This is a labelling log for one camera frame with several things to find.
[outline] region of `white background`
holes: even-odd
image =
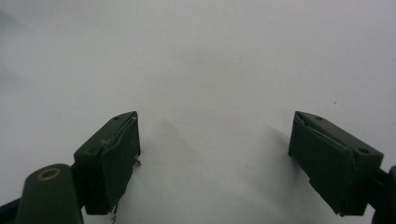
[[[388,171],[395,71],[390,0],[3,0],[0,204],[136,110],[143,165],[118,223],[370,223],[321,200],[290,131],[295,110],[322,116]]]

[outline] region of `circular hole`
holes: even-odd
[[[365,154],[369,153],[369,150],[367,150],[366,148],[359,148],[358,151]]]
[[[50,180],[54,177],[56,177],[57,175],[59,175],[61,173],[61,170],[59,168],[53,167],[53,168],[48,168],[43,170],[42,172],[40,172],[40,174],[38,174],[37,179],[41,180],[41,181],[46,181],[46,180]]]

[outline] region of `white surface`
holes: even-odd
[[[119,223],[370,223],[370,207],[334,214],[287,150],[302,110],[396,164],[395,12],[382,0],[1,1],[0,204],[137,110],[143,166]]]

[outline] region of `screw hole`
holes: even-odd
[[[358,149],[359,152],[364,153],[364,154],[368,154],[369,150],[367,150],[366,148],[359,148]]]
[[[87,149],[87,152],[91,153],[91,154],[94,154],[96,152],[96,150],[97,150],[96,147],[90,147],[90,148]]]
[[[59,168],[56,168],[56,167],[48,168],[48,169],[42,171],[37,176],[37,179],[41,180],[41,181],[50,180],[50,179],[56,177],[57,175],[59,175],[60,173],[61,173],[61,170]]]

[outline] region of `dark green plastic part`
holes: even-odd
[[[82,183],[78,192],[87,214],[111,212],[126,190],[138,155],[136,112],[111,119],[76,151],[75,176]]]
[[[361,216],[383,154],[326,119],[296,112],[289,154],[336,214]]]
[[[396,224],[396,166],[378,174],[369,204],[375,209],[373,224]]]
[[[15,224],[15,218],[18,213],[18,206],[20,205],[20,200],[21,199],[17,199],[0,206],[0,223]]]
[[[47,166],[26,178],[16,223],[83,223],[68,165]]]

